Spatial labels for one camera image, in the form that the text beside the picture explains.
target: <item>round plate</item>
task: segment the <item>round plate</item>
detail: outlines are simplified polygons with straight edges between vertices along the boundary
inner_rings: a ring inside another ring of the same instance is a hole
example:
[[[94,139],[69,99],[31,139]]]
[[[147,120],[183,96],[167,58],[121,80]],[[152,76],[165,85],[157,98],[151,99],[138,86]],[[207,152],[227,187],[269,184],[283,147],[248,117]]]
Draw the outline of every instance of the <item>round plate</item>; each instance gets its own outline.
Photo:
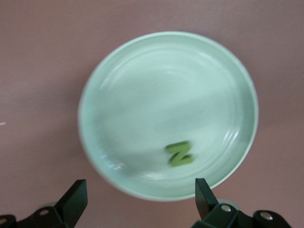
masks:
[[[213,188],[231,175],[257,119],[256,92],[240,61],[186,32],[120,46],[92,73],[79,107],[81,140],[97,171],[126,193],[160,201],[193,197],[195,178]]]

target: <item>screw hole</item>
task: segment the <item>screw hole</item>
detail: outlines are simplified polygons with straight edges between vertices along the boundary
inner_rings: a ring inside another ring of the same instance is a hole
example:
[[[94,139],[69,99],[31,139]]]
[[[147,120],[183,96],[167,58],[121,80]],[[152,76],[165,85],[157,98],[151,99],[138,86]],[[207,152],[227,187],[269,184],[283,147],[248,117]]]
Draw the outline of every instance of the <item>screw hole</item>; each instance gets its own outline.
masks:
[[[0,225],[6,223],[7,219],[6,218],[0,218]]]
[[[46,215],[46,214],[48,214],[48,210],[47,210],[47,209],[42,210],[42,211],[40,211],[40,213],[39,213],[39,215],[41,215],[41,216],[44,216],[44,215]]]

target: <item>plate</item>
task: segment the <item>plate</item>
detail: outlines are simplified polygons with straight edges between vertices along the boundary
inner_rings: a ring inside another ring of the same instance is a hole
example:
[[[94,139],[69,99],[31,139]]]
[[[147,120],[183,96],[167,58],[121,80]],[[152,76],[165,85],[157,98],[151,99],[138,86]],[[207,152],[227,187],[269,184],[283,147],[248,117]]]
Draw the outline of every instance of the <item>plate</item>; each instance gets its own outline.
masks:
[[[95,169],[146,200],[193,197],[195,178],[211,188],[244,160],[258,122],[257,95],[225,47],[187,32],[131,40],[90,76],[79,133]]]

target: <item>light green plate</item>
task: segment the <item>light green plate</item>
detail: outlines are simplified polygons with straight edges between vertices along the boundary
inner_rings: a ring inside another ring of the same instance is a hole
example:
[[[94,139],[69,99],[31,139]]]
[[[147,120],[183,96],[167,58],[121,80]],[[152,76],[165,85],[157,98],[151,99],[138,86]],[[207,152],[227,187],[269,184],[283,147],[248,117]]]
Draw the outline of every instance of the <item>light green plate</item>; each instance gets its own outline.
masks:
[[[193,197],[195,178],[212,188],[224,181],[248,153],[257,120],[240,61],[186,32],[149,34],[113,51],[79,107],[81,140],[97,171],[126,193],[159,201]],[[170,165],[166,146],[184,141],[192,160]]]

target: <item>brown tabletop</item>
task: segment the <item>brown tabletop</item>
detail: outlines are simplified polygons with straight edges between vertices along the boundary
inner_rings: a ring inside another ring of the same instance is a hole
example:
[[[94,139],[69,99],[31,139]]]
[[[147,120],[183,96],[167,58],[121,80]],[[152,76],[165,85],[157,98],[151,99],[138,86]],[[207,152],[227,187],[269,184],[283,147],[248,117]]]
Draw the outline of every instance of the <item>brown tabletop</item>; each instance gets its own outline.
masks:
[[[95,66],[135,37],[178,30],[230,49],[249,71],[259,126],[241,166],[214,189],[249,215],[304,214],[304,1],[0,1],[0,215],[17,219],[87,179],[89,203],[76,227],[187,228],[194,199],[128,196],[93,169],[81,147],[77,108]]]

